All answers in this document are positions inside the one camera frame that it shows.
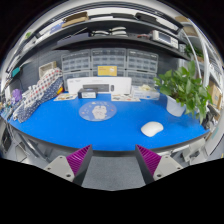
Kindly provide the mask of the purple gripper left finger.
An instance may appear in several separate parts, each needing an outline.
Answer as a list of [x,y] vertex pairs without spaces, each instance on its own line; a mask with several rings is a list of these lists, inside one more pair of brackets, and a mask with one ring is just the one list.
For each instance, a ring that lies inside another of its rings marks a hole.
[[88,145],[68,156],[59,155],[44,170],[81,186],[92,155],[92,146]]

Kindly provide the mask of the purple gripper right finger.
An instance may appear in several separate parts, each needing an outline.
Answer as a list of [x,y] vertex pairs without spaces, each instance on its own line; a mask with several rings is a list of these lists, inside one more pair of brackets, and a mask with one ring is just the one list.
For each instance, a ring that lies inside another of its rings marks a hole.
[[135,156],[146,184],[182,169],[182,166],[169,155],[160,156],[140,145],[135,146]]

